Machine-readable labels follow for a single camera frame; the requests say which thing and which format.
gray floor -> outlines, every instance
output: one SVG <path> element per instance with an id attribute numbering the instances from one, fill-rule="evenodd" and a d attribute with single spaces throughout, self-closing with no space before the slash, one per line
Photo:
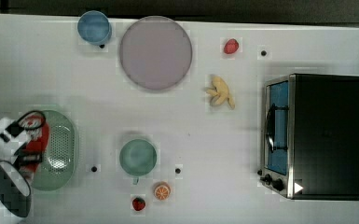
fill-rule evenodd
<path id="1" fill-rule="evenodd" d="M 359 26 L 359 0 L 0 0 L 0 13 L 78 16 L 90 9 L 135 19 Z"/>

small red fruit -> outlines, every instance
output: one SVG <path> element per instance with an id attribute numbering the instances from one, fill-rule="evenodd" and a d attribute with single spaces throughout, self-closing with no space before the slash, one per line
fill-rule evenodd
<path id="1" fill-rule="evenodd" d="M 135 211 L 141 211 L 146 207 L 145 200 L 143 200 L 142 198 L 135 198 L 134 200 L 132 200 L 132 207 L 133 209 L 135 209 Z"/>
<path id="2" fill-rule="evenodd" d="M 237 49 L 240 47 L 240 44 L 237 42 L 237 40 L 235 39 L 230 39 L 224 48 L 224 52 L 226 54 L 233 54 L 235 53 L 235 51 L 237 51 Z"/>

pink plate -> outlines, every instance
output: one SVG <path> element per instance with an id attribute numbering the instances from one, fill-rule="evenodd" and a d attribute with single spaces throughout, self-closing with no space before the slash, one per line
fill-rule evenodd
<path id="1" fill-rule="evenodd" d="M 150 90 L 164 90 L 185 77 L 192 58 L 190 38 L 175 21 L 151 16 L 134 23 L 121 40 L 127 76 Z"/>

banana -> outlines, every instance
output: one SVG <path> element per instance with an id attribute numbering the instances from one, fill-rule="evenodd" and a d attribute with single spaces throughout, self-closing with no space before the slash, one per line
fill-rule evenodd
<path id="1" fill-rule="evenodd" d="M 208 89 L 206 93 L 210 94 L 213 97 L 212 105 L 221 105 L 225 101 L 228 101 L 228 104 L 232 109 L 235 108 L 235 103 L 232 95 L 229 93 L 228 84 L 219 76 L 214 76 L 212 78 L 212 85 L 214 89 Z"/>

orange slice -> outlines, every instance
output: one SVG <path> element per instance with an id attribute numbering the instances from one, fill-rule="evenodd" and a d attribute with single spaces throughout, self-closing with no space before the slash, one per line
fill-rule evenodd
<path id="1" fill-rule="evenodd" d="M 155 196 L 159 200 L 165 200 L 170 196 L 171 188 L 170 186 L 165 183 L 161 182 L 156 188 L 155 188 Z"/>

